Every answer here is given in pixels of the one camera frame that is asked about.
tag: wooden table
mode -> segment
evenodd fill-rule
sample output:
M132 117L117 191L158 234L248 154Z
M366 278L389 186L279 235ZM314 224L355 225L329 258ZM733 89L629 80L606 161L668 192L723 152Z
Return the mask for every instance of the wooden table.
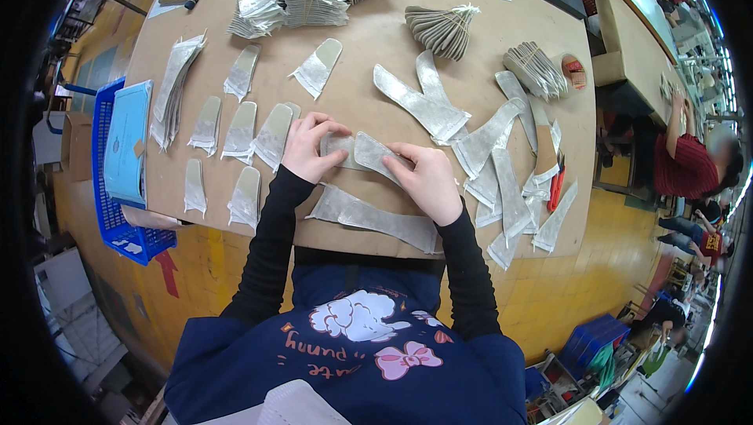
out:
M523 41L536 41L550 57L564 51L575 54L586 66L589 82L593 82L583 23L542 0L366 0L348 10L350 22L347 26L283 28L274 32L272 37L255 40L262 51L252 92L246 100L258 103L256 129L260 128L275 104L291 101L300 105L304 114L320 111L332 115L350 127L354 134L363 130L381 142L404 141L433 146L421 125L374 87L373 67L380 63L420 90L414 64L423 47L413 40L405 25L405 7L451 8L466 2L482 10L471 24L471 41L466 56L460 62L437 59L437 67L450 100L456 107L473 115L467 123L469 130L481 126L506 101L495 83L494 73L503 70L502 54ZM222 91L222 83L231 65L242 48L250 43L236 36L225 35L235 7L236 0L200 0L191 13L180 8L146 20L136 42L126 85L151 78L155 81L156 95L175 40L181 36L193 37L207 29L208 44L194 62L185 82L182 126L178 136L167 153L159 153L154 139L147 140L147 208L193 223L252 235L253 231L246 225L227 224L227 203L243 163L232 158L220 160L220 151L207 158L203 150L186 145L207 97L215 95L222 98L220 149L238 107L236 98L225 97ZM314 102L294 78L287 76L330 37L342 42L344 49L324 92ZM587 90L576 97L547 105L547 112L551 120L558 119L562 128L561 148L567 155L563 191L576 178L580 184L578 197L565 219L553 255L574 255L579 251L584 235L593 172L596 125L593 86L589 84ZM452 151L449 147L442 149L453 162L457 180L463 182L466 175ZM508 149L513 156L518 183L522 186L535 161L520 123L515 124ZM195 210L188 213L183 211L184 174L190 158L202 161L203 181L209 199L204 219ZM262 175L263 201L273 175L258 158L253 165ZM378 173L336 168L325 175L324 180L382 210L420 214L407 194ZM315 190L296 212L299 219L295 235L297 245L398 257L427 256L380 233L354 231L339 224L314 219L304 221L303 217L313 208L321 191L321 187ZM466 201L473 217L477 202L470 196ZM546 214L544 210L542 223ZM479 245L485 249L501 230L501 223L479 230ZM530 241L531 236L524 236L518 256L546 255L542 250L533 252Z
M664 50L645 24L623 0L596 0L598 22L606 53L592 58L599 106L617 114L633 114L643 105L657 123L666 124L671 106L661 96L661 74L683 87L682 80ZM602 92L609 91L610 106L603 106Z
M646 17L646 15L643 14L643 11L641 11L641 8L635 4L633 0L623 0L625 4L633 10L633 13L638 17L639 20L643 23L644 26L646 26L646 29L649 33L651 33L652 36L654 36L654 39L659 44L659 46L664 50L664 53L667 57L667 60L669 62L672 62L673 65L677 65L677 60L675 59L675 55L672 53L672 51L669 49L669 46L667 46L666 43L664 43L664 40L661 37L661 34L656 31L656 28L654 28L654 25L651 24L651 21Z

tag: yellow tiled floor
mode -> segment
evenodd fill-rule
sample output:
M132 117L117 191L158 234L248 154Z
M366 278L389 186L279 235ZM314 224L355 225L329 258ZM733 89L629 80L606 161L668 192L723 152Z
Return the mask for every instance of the yellow tiled floor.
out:
M151 0L130 1L145 9L151 4ZM96 26L74 48L82 51L83 63L117 44L111 79L125 74L143 22L143 16L130 11L118 19L120 10L109 2ZM118 30L111 34L118 20ZM625 162L615 159L602 179L625 178ZM59 173L53 181L60 226L71 232L94 273L123 297L138 338L108 316L116 332L131 351L166 374L186 319L218 315L230 301L246 262L249 238L200 226L178 232L178 247L169 251L178 268L175 298L165 289L158 263L142 267L104 246L91 182L70 183ZM515 260L507 271L489 262L503 332L533 362L544 348L559 350L575 326L607 312L616 314L629 299L642 298L632 285L648 284L653 274L659 249L649 241L653 230L652 213L625 206L619 194L592 190L586 234L577 255ZM142 297L148 319L138 312L134 294ZM451 324L447 280L442 282L441 297L438 318ZM283 311L291 308L290 299L288 278Z

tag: tape roll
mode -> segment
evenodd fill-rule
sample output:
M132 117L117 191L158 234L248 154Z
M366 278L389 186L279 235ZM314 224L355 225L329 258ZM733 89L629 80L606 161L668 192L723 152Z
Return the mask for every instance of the tape roll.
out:
M588 74L586 68L580 60L569 52L563 52L559 56L551 59L552 63L560 65L562 74L567 81L567 91L560 93L560 98L572 97L582 93L588 86Z

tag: work table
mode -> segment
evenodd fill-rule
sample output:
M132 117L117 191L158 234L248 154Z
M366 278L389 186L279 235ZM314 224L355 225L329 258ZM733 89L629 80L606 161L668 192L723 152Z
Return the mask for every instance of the work table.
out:
M567 172L562 193L578 179L579 193L570 208L552 256L574 255L583 240L590 181L593 173L596 106L592 66L584 24L573 16L543 0L364 0L348 10L349 23L340 27L283 27L271 37L248 41L226 35L236 0L200 0L193 11L179 8L146 20L138 36L127 72L127 83L147 79L155 81L154 105L165 72L171 47L178 38L191 38L206 29L207 44L193 63L185 81L181 110L181 127L174 143L160 153L155 140L148 137L146 145L147 208L192 223L252 236L244 224L228 225L227 203L244 164L234 158L220 159L227 129L238 108L238 100L225 96L222 83L240 51L250 43L261 46L261 53L252 81L251 92L244 100L258 104L256 132L272 108L279 102L294 102L303 109L324 112L348 126L355 135L364 131L380 142L410 142L418 146L434 146L429 134L405 110L382 95L373 85L373 67L378 63L420 90L415 60L423 46L413 39L404 20L409 5L450 9L471 3L481 9L470 26L470 42L466 56L459 62L436 58L436 64L447 96L456 108L473 115L467 128L473 131L485 123L507 101L495 83L494 73L504 69L502 55L508 48L522 42L536 42L549 57L563 52L577 56L588 74L588 86L582 93L546 105L550 120L557 119L562 129L561 149L566 154ZM318 100L288 75L292 73L326 38L343 44L343 52ZM193 125L205 100L215 95L222 100L219 123L218 151L210 158L200 148L187 146ZM450 147L440 147L453 163L457 180L466 175ZM535 158L516 122L507 149L513 158L518 183L525 182L535 165ZM206 217L201 212L184 213L184 177L188 159L202 162L205 194L208 198ZM260 159L253 166L261 173L263 202L273 178L272 170ZM376 206L400 214L420 214L409 196L397 185L378 173L335 168L325 174L325 182L334 184ZM311 211L322 187L302 204L295 244L324 250L356 252L398 257L424 258L428 255L393 237L346 228L340 224L315 219L304 220ZM466 202L471 217L477 202L470 194ZM541 223L548 217L542 211ZM484 249L502 231L502 223L488 225L477 232L479 246ZM524 235L517 257L541 257L547 253L533 251L530 235Z

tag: red arrow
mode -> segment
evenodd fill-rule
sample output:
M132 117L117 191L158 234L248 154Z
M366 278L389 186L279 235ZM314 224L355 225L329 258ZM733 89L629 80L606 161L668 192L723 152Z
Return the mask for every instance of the red arrow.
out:
M175 285L175 276L173 275L173 271L177 271L178 269L175 267L173 258L170 256L167 250L165 250L159 255L156 255L155 260L159 261L160 265L162 266L162 278L165 279L165 288L167 289L167 292L171 296L179 298L180 296L178 296L178 287Z

